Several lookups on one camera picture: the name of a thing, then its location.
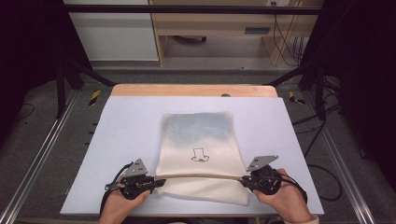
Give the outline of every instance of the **metal rail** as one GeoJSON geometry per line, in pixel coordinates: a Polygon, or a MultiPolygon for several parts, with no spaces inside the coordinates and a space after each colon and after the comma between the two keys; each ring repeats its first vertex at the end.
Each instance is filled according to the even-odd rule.
{"type": "Polygon", "coordinates": [[[43,5],[44,11],[85,13],[200,13],[200,14],[271,14],[333,15],[340,9],[321,7],[237,7],[237,6],[142,6],[142,5],[43,5]]]}
{"type": "Polygon", "coordinates": [[[61,132],[62,127],[65,124],[65,121],[70,114],[77,95],[78,91],[71,91],[71,94],[66,103],[66,110],[64,111],[63,115],[59,119],[56,119],[54,124],[52,125],[52,128],[46,137],[46,140],[44,141],[41,148],[38,150],[37,155],[35,156],[35,160],[32,162],[32,165],[27,171],[11,201],[8,203],[6,209],[1,214],[0,224],[13,223],[16,219],[24,201],[26,200],[30,190],[32,189],[33,184],[35,183],[35,180],[37,179],[41,171],[41,168],[44,165],[44,162],[50,154],[52,147],[59,133],[61,132]]]}
{"type": "MultiPolygon", "coordinates": [[[[308,102],[308,106],[310,107],[311,111],[315,114],[316,111],[313,103],[314,100],[312,93],[304,92],[304,98],[308,102]]],[[[316,118],[316,123],[320,125],[320,121],[318,118],[316,118]]],[[[332,164],[337,171],[340,182],[352,204],[353,209],[355,210],[359,222],[364,224],[374,224],[375,220],[370,211],[370,208],[367,206],[366,201],[364,201],[364,198],[361,195],[361,191],[356,185],[352,174],[349,172],[346,163],[338,152],[337,146],[332,140],[332,136],[330,135],[329,130],[327,130],[326,127],[324,127],[322,130],[322,139],[324,144],[327,146],[327,151],[329,152],[332,164]]]]}

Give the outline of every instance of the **black wire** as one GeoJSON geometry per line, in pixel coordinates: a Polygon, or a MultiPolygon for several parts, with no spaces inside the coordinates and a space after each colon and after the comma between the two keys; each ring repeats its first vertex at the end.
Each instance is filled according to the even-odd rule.
{"type": "Polygon", "coordinates": [[[303,194],[303,198],[304,198],[305,203],[308,203],[308,196],[306,194],[306,191],[297,183],[297,181],[295,179],[291,178],[288,175],[283,175],[283,176],[289,178],[290,180],[282,178],[282,177],[278,178],[278,177],[273,177],[273,176],[260,176],[260,178],[261,179],[283,181],[283,182],[286,182],[288,184],[293,185],[295,188],[297,188],[303,194]]]}
{"type": "Polygon", "coordinates": [[[280,50],[279,46],[278,46],[278,45],[277,45],[277,43],[276,43],[276,39],[275,39],[275,31],[276,31],[276,28],[277,28],[277,29],[278,29],[278,31],[279,31],[279,33],[280,33],[280,35],[282,36],[282,39],[283,39],[283,41],[284,41],[284,42],[285,42],[285,44],[286,44],[286,48],[288,49],[288,51],[289,51],[289,54],[291,55],[291,58],[293,58],[293,56],[292,56],[292,54],[291,54],[291,52],[290,52],[290,49],[289,49],[288,43],[287,43],[286,39],[283,37],[283,35],[282,35],[282,31],[279,29],[279,26],[277,25],[276,14],[274,15],[274,17],[275,17],[275,22],[274,22],[273,39],[274,39],[275,46],[276,46],[277,50],[279,51],[279,53],[280,53],[280,56],[282,57],[282,59],[283,59],[283,62],[285,62],[285,64],[287,64],[287,65],[292,65],[292,66],[297,66],[297,65],[299,65],[299,64],[292,64],[292,63],[287,63],[287,62],[286,62],[286,59],[285,59],[285,57],[283,56],[283,53],[282,53],[282,51],[280,50]]]}
{"type": "Polygon", "coordinates": [[[293,54],[291,57],[293,57],[297,61],[298,64],[301,64],[301,61],[303,58],[303,48],[304,48],[304,37],[303,36],[300,36],[300,37],[295,36],[294,41],[293,41],[293,48],[292,48],[293,54]],[[300,47],[298,48],[298,52],[296,52],[297,51],[297,42],[298,42],[299,38],[300,38],[300,44],[299,44],[300,47]]]}
{"type": "MultiPolygon", "coordinates": [[[[336,105],[332,105],[331,107],[327,108],[327,109],[325,110],[326,115],[329,115],[329,114],[332,113],[335,109],[338,109],[339,106],[340,106],[340,104],[336,104],[336,105]]],[[[307,122],[307,121],[309,121],[309,120],[311,120],[311,119],[314,119],[314,118],[317,117],[317,116],[318,116],[318,114],[315,114],[315,115],[309,116],[309,117],[307,117],[307,118],[298,119],[298,120],[294,121],[291,125],[294,126],[294,125],[302,124],[302,123],[307,122]]]]}
{"type": "Polygon", "coordinates": [[[323,101],[326,101],[326,99],[329,98],[329,96],[332,96],[332,95],[336,95],[336,93],[335,93],[335,92],[330,92],[329,94],[327,94],[327,95],[323,98],[323,101]]]}
{"type": "Polygon", "coordinates": [[[318,128],[320,128],[320,126],[318,126],[318,127],[316,127],[316,128],[312,128],[312,129],[309,130],[309,131],[300,131],[300,132],[297,132],[297,134],[298,134],[298,133],[312,133],[314,130],[316,130],[316,129],[318,129],[318,128]]]}
{"type": "Polygon", "coordinates": [[[117,173],[117,175],[114,177],[113,181],[112,181],[111,183],[109,183],[109,184],[106,184],[105,190],[112,190],[112,189],[111,189],[111,186],[114,185],[114,184],[117,182],[117,180],[119,179],[119,177],[120,177],[120,175],[122,174],[122,172],[123,172],[124,170],[128,169],[132,164],[134,164],[134,163],[131,161],[131,163],[124,165],[124,166],[119,170],[119,172],[117,173]]]}
{"type": "Polygon", "coordinates": [[[32,110],[26,116],[23,116],[21,118],[16,118],[15,120],[26,119],[27,117],[31,116],[33,114],[33,112],[35,111],[35,106],[34,105],[31,105],[31,104],[24,104],[24,105],[29,105],[30,107],[32,107],[32,110]]]}
{"type": "Polygon", "coordinates": [[[314,145],[315,141],[317,140],[317,138],[318,138],[318,136],[319,136],[321,130],[322,130],[323,127],[324,127],[325,122],[326,122],[326,119],[323,120],[323,123],[320,125],[320,128],[319,128],[318,132],[315,134],[314,139],[312,139],[311,143],[309,144],[308,149],[307,149],[306,152],[304,153],[304,158],[306,158],[306,156],[308,155],[308,152],[311,150],[312,146],[314,145]]]}
{"type": "Polygon", "coordinates": [[[323,200],[329,201],[329,202],[335,202],[335,201],[339,200],[343,196],[343,187],[341,185],[341,182],[338,180],[337,176],[335,176],[331,171],[329,171],[328,169],[326,169],[326,168],[324,168],[322,166],[318,166],[318,165],[314,165],[314,164],[307,164],[307,166],[308,167],[315,167],[315,168],[317,168],[319,170],[322,170],[322,171],[326,172],[327,174],[331,175],[332,178],[334,178],[335,181],[337,182],[337,185],[338,185],[338,188],[339,188],[337,196],[334,197],[334,198],[325,198],[325,197],[321,196],[320,193],[319,193],[318,196],[319,196],[320,199],[323,199],[323,200]]]}

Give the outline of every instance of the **white tabletop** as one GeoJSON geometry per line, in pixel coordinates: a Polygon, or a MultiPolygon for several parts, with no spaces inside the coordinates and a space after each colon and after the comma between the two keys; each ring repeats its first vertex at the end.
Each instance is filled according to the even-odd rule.
{"type": "MultiPolygon", "coordinates": [[[[270,165],[285,168],[308,194],[308,208],[323,214],[283,99],[275,97],[110,96],[90,147],[64,203],[65,215],[99,214],[105,184],[120,168],[139,158],[155,175],[163,114],[230,111],[242,160],[278,155],[270,165]]],[[[188,201],[156,190],[133,211],[143,217],[256,217],[275,210],[249,195],[248,206],[188,201]]]]}

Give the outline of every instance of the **human hand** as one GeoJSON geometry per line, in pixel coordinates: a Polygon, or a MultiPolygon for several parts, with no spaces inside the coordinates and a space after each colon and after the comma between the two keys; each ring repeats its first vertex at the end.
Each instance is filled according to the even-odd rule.
{"type": "Polygon", "coordinates": [[[120,190],[116,189],[108,195],[99,224],[120,224],[129,213],[143,203],[150,195],[150,191],[139,194],[135,199],[125,199],[120,190]]]}
{"type": "MultiPolygon", "coordinates": [[[[277,172],[287,175],[284,169],[279,169],[277,172]]],[[[253,193],[261,203],[273,207],[285,221],[300,223],[315,219],[309,212],[302,193],[292,184],[282,182],[279,191],[274,195],[265,195],[255,189],[253,193]]]]}

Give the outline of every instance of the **white fabric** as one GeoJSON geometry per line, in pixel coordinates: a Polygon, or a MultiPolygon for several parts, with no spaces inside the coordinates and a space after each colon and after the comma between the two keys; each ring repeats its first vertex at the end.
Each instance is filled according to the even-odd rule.
{"type": "MultiPolygon", "coordinates": [[[[163,138],[157,176],[242,176],[246,168],[239,154],[230,113],[163,115],[163,138]]],[[[248,190],[237,180],[168,178],[158,192],[189,200],[248,204],[248,190]]]]}

